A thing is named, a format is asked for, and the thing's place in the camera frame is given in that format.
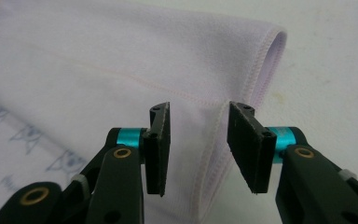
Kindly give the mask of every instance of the brass ring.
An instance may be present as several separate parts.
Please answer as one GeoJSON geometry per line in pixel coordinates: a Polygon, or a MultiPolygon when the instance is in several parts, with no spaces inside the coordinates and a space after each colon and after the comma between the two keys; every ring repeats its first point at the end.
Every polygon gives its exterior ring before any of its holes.
{"type": "Polygon", "coordinates": [[[308,159],[311,159],[315,156],[315,154],[311,150],[303,147],[296,148],[295,153],[301,157],[308,158],[308,159]]]}
{"type": "Polygon", "coordinates": [[[26,194],[22,195],[21,199],[20,199],[20,203],[22,205],[32,205],[32,204],[36,204],[41,202],[42,200],[44,200],[46,197],[48,197],[48,188],[46,187],[39,187],[36,189],[31,189],[30,191],[28,191],[26,194]],[[37,193],[40,192],[40,196],[35,198],[35,199],[29,199],[29,196],[33,193],[37,193]]]}
{"type": "Polygon", "coordinates": [[[120,148],[113,153],[113,155],[118,159],[124,159],[126,157],[129,157],[130,154],[131,154],[131,151],[127,148],[120,148]]]}

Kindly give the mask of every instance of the folded towel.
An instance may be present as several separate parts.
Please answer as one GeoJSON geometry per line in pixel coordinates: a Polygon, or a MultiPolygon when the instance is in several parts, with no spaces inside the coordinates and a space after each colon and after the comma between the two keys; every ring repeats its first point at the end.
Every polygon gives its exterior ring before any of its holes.
{"type": "Polygon", "coordinates": [[[145,222],[199,223],[231,164],[228,101],[260,103],[285,40],[262,21],[118,0],[2,0],[0,106],[89,161],[111,128],[148,127],[171,102],[166,194],[145,195],[145,222]]]}

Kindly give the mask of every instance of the cloth fold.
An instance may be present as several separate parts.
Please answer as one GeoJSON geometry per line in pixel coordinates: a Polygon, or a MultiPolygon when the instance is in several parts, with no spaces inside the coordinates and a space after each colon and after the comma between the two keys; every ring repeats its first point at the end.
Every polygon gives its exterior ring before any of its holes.
{"type": "Polygon", "coordinates": [[[229,100],[257,105],[285,31],[115,0],[2,0],[0,105],[89,161],[113,127],[148,127],[171,102],[166,195],[146,223],[199,223],[232,163],[229,100]]]}

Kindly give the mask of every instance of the teal band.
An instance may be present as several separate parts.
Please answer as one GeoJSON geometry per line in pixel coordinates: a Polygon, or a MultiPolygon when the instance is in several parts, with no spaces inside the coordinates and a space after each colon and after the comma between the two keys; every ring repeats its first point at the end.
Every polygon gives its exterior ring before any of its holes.
{"type": "Polygon", "coordinates": [[[289,145],[296,144],[295,135],[288,127],[268,127],[268,129],[277,135],[273,163],[282,163],[280,154],[282,151],[286,150],[289,145]]]}
{"type": "Polygon", "coordinates": [[[118,132],[117,144],[122,144],[127,147],[135,147],[139,149],[139,139],[141,137],[140,128],[122,128],[118,132]]]}

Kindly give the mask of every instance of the table surface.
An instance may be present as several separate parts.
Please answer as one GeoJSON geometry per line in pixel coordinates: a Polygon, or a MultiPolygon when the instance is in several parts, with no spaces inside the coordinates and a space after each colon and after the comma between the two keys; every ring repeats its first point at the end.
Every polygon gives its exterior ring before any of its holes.
{"type": "MultiPolygon", "coordinates": [[[[313,147],[358,175],[358,1],[133,1],[285,27],[286,51],[256,117],[265,126],[299,127],[313,147]]],[[[234,166],[205,223],[281,223],[280,172],[274,165],[269,193],[255,196],[234,166]]]]}

